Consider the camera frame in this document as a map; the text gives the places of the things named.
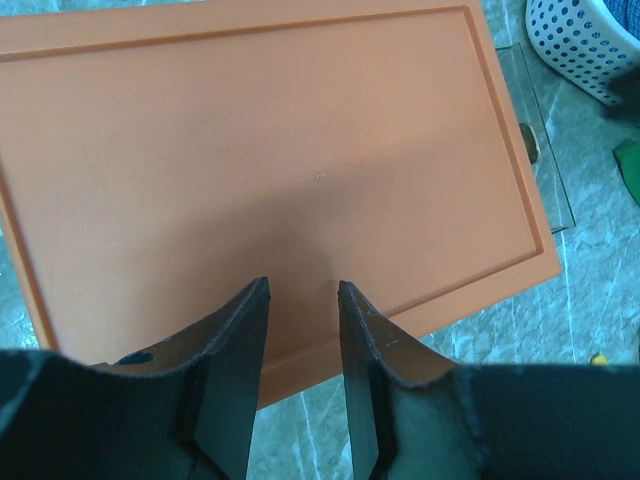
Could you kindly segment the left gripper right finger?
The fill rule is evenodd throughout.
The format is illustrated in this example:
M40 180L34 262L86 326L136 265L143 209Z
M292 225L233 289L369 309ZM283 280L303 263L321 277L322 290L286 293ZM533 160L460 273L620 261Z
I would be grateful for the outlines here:
M635 365L458 364L338 292L358 479L635 479Z

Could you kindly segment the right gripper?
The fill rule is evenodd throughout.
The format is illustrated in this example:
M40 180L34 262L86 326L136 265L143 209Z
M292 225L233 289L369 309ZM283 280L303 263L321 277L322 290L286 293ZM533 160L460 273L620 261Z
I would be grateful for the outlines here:
M607 88L616 97L616 103L603 110L605 118L639 124L639 81L638 69L631 69L612 78Z

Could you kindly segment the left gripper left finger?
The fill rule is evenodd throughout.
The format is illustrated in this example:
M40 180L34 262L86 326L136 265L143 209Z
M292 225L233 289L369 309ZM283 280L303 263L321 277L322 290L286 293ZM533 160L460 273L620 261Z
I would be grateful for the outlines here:
M258 278L116 363L1 353L5 479L242 479L270 306Z

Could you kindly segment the clear acrylic drawer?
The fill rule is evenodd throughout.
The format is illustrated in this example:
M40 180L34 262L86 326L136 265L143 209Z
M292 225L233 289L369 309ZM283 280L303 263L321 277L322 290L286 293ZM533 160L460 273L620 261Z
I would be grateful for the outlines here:
M564 181L519 43L496 50L553 234L575 226Z

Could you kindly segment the orange drawer box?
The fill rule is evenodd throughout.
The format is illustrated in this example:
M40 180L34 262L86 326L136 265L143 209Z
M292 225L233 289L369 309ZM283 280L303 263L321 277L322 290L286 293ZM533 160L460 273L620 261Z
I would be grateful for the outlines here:
M1 218L86 364L267 278L264 406L339 373L340 281L423 337L561 270L477 1L5 17Z

